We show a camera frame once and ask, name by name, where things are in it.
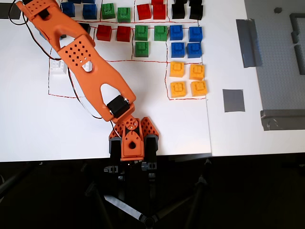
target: plastic block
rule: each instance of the plastic block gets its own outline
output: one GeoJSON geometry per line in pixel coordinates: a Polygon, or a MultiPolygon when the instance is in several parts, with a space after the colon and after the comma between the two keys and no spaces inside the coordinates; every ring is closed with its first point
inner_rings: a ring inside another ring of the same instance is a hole
{"type": "Polygon", "coordinates": [[[172,15],[173,15],[173,19],[184,19],[185,17],[184,4],[173,4],[172,15]]]}
{"type": "Polygon", "coordinates": [[[172,98],[186,96],[185,82],[173,82],[171,83],[172,98]]]}
{"type": "Polygon", "coordinates": [[[163,5],[154,5],[153,6],[153,19],[155,20],[164,20],[166,18],[166,6],[163,5]]]}
{"type": "Polygon", "coordinates": [[[111,40],[112,29],[108,25],[99,25],[96,32],[96,38],[99,41],[109,42],[111,40]]]}
{"type": "Polygon", "coordinates": [[[131,28],[128,26],[118,26],[116,40],[118,42],[130,42],[131,28]]]}
{"type": "Polygon", "coordinates": [[[204,79],[204,65],[191,64],[190,80],[203,80],[203,79],[204,79]]]}
{"type": "Polygon", "coordinates": [[[149,49],[148,42],[135,43],[135,57],[148,57],[149,49]]]}
{"type": "Polygon", "coordinates": [[[184,43],[172,43],[172,58],[183,58],[184,56],[184,43]]]}
{"type": "Polygon", "coordinates": [[[154,40],[159,42],[167,41],[167,27],[156,25],[154,27],[154,40]]]}
{"type": "Polygon", "coordinates": [[[103,19],[115,18],[113,3],[102,4],[101,11],[102,11],[102,18],[103,19]]]}
{"type": "Polygon", "coordinates": [[[189,28],[189,41],[190,42],[201,42],[203,38],[201,27],[190,27],[189,28]]]}
{"type": "Polygon", "coordinates": [[[188,43],[186,49],[187,58],[201,58],[202,50],[200,43],[188,43]]]}
{"type": "Polygon", "coordinates": [[[83,3],[95,4],[95,0],[82,0],[83,3]]]}
{"type": "Polygon", "coordinates": [[[192,96],[203,96],[208,94],[205,81],[191,82],[191,91],[192,91],[192,96]]]}
{"type": "Polygon", "coordinates": [[[170,38],[171,38],[171,41],[182,41],[182,39],[183,39],[182,25],[171,25],[170,26],[170,38]]]}
{"type": "Polygon", "coordinates": [[[139,20],[152,18],[151,8],[149,4],[137,5],[139,20]]]}
{"type": "Polygon", "coordinates": [[[79,24],[82,26],[82,28],[83,28],[84,30],[86,30],[86,32],[87,32],[88,34],[90,34],[91,27],[90,27],[89,24],[87,24],[87,23],[79,23],[79,24]]]}
{"type": "Polygon", "coordinates": [[[147,41],[148,40],[148,26],[136,25],[134,33],[135,41],[147,41]]]}
{"type": "Polygon", "coordinates": [[[152,5],[162,5],[163,0],[152,0],[152,5]]]}
{"type": "Polygon", "coordinates": [[[118,8],[118,23],[130,23],[130,8],[118,8]]]}
{"type": "Polygon", "coordinates": [[[63,2],[61,4],[62,12],[70,18],[75,17],[75,6],[72,2],[63,2]]]}
{"type": "Polygon", "coordinates": [[[86,20],[97,19],[97,7],[95,4],[84,4],[82,8],[82,16],[86,20]]]}
{"type": "Polygon", "coordinates": [[[72,2],[74,4],[81,4],[81,0],[68,0],[68,2],[72,2]]]}
{"type": "Polygon", "coordinates": [[[184,75],[184,63],[183,62],[171,62],[171,77],[183,77],[184,75]]]}
{"type": "Polygon", "coordinates": [[[203,16],[203,6],[191,6],[190,19],[201,20],[203,16]]]}

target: black floor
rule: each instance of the black floor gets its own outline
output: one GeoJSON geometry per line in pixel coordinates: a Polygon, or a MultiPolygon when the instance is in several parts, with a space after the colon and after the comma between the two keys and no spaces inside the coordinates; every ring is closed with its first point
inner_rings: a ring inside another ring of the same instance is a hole
{"type": "MultiPolygon", "coordinates": [[[[201,201],[199,224],[207,229],[299,229],[305,218],[305,154],[212,158],[206,173],[205,159],[182,163],[158,158],[157,209],[194,190],[203,174],[209,187],[201,201]]],[[[101,192],[112,194],[114,182],[103,173],[107,159],[51,161],[36,167],[0,203],[0,228],[105,228],[92,198],[84,193],[90,180],[81,172],[84,162],[101,192]]],[[[5,179],[25,163],[0,163],[5,179]]],[[[148,182],[133,165],[126,177],[126,202],[149,214],[148,182]]],[[[189,201],[155,224],[159,228],[184,228],[189,201]]],[[[119,215],[107,203],[115,228],[145,228],[134,218],[119,215]]]]}

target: cube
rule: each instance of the cube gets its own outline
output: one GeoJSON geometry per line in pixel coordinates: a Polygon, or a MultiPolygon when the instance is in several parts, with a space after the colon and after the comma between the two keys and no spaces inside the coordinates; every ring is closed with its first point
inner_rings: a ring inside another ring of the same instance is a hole
{"type": "Polygon", "coordinates": [[[171,62],[171,77],[183,77],[184,75],[184,63],[183,62],[171,62]]]}
{"type": "Polygon", "coordinates": [[[156,25],[154,27],[154,40],[159,42],[167,41],[167,27],[156,25]]]}
{"type": "Polygon", "coordinates": [[[136,25],[134,39],[136,41],[147,41],[148,40],[148,26],[147,25],[136,25]]]}
{"type": "Polygon", "coordinates": [[[183,58],[184,56],[184,43],[172,43],[172,58],[183,58]]]}
{"type": "Polygon", "coordinates": [[[201,27],[190,27],[189,28],[189,41],[190,42],[201,42],[203,39],[201,27]]]}
{"type": "Polygon", "coordinates": [[[201,20],[203,16],[203,6],[194,5],[191,6],[190,19],[201,20]]]}
{"type": "Polygon", "coordinates": [[[155,20],[164,20],[166,18],[166,6],[162,5],[154,5],[153,6],[153,19],[155,20]]]}
{"type": "Polygon", "coordinates": [[[171,83],[171,95],[172,98],[185,97],[186,96],[185,82],[171,83]]]}
{"type": "Polygon", "coordinates": [[[205,81],[191,82],[192,96],[204,96],[208,94],[205,81]]]}
{"type": "Polygon", "coordinates": [[[101,11],[102,11],[102,18],[103,19],[115,18],[113,3],[102,4],[101,11]]]}
{"type": "Polygon", "coordinates": [[[137,5],[139,20],[150,19],[152,17],[149,4],[137,5]]]}
{"type": "Polygon", "coordinates": [[[130,42],[131,27],[118,26],[116,40],[118,42],[130,42]]]}
{"type": "Polygon", "coordinates": [[[200,43],[188,43],[186,46],[187,58],[201,58],[202,50],[200,43]]]}
{"type": "Polygon", "coordinates": [[[170,26],[170,38],[171,38],[171,41],[181,41],[183,39],[182,25],[171,25],[170,26]]]}
{"type": "Polygon", "coordinates": [[[148,42],[136,42],[135,43],[135,57],[148,57],[148,42]]]}
{"type": "Polygon", "coordinates": [[[97,7],[95,4],[84,4],[82,8],[82,16],[86,20],[97,19],[97,7]]]}
{"type": "Polygon", "coordinates": [[[191,64],[190,80],[203,80],[203,79],[204,79],[204,66],[200,64],[191,64]]]}
{"type": "Polygon", "coordinates": [[[130,23],[130,8],[118,8],[118,23],[130,23]]]}
{"type": "Polygon", "coordinates": [[[184,19],[185,10],[184,4],[173,4],[172,5],[172,18],[173,19],[184,19]]]}
{"type": "Polygon", "coordinates": [[[62,12],[70,18],[75,17],[75,6],[72,2],[63,2],[61,4],[62,12]]]}
{"type": "Polygon", "coordinates": [[[109,42],[111,40],[112,29],[108,25],[99,25],[96,32],[96,38],[99,41],[109,42]]]}

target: red cube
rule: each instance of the red cube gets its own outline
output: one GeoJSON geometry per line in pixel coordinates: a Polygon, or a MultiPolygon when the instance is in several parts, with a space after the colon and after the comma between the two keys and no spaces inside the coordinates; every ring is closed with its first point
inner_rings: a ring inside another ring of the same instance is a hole
{"type": "Polygon", "coordinates": [[[149,19],[152,17],[149,4],[137,5],[139,20],[149,19]]]}
{"type": "Polygon", "coordinates": [[[128,26],[118,26],[116,40],[118,42],[130,42],[131,28],[128,26]]]}
{"type": "Polygon", "coordinates": [[[163,0],[152,0],[152,5],[163,5],[163,0]]]}
{"type": "Polygon", "coordinates": [[[155,20],[164,20],[166,17],[166,6],[163,5],[154,5],[153,6],[153,19],[155,20]]]}
{"type": "Polygon", "coordinates": [[[111,39],[112,29],[111,26],[108,25],[99,25],[97,27],[96,38],[99,41],[109,42],[111,39]]]}

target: green cube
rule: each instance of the green cube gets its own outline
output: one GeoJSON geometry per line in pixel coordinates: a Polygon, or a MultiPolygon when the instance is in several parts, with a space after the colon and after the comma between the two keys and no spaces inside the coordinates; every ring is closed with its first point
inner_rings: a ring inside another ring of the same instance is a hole
{"type": "Polygon", "coordinates": [[[130,23],[130,8],[118,8],[118,23],[130,23]]]}
{"type": "Polygon", "coordinates": [[[147,41],[148,40],[148,26],[147,25],[136,25],[134,39],[136,41],[147,41]]]}
{"type": "Polygon", "coordinates": [[[167,27],[156,25],[154,27],[154,40],[158,42],[167,41],[167,27]]]}
{"type": "Polygon", "coordinates": [[[148,57],[148,42],[135,43],[135,57],[148,57]]]}
{"type": "Polygon", "coordinates": [[[113,3],[102,4],[102,17],[103,19],[115,18],[113,3]]]}

